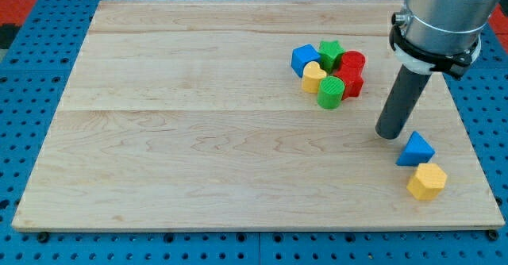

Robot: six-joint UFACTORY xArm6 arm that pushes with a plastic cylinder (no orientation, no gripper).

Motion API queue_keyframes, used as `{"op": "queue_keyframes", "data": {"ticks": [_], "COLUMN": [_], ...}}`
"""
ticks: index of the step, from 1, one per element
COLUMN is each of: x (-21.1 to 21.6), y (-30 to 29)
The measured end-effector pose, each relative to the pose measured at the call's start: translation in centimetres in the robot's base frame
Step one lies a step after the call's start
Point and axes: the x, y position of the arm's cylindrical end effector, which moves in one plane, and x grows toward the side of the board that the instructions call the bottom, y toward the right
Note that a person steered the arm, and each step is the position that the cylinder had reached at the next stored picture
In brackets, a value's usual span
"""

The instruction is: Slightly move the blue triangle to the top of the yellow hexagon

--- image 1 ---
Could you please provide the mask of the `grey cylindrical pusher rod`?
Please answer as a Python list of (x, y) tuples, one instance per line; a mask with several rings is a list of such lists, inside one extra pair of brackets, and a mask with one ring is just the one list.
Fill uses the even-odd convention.
[(431, 75), (412, 72), (402, 65), (375, 126), (387, 140), (399, 137)]

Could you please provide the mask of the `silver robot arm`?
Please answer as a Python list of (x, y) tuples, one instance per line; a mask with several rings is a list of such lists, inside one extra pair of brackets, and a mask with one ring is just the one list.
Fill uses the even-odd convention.
[(433, 73), (462, 78), (499, 1), (404, 0), (391, 17), (389, 41), (401, 67), (375, 127), (379, 136), (399, 136)]

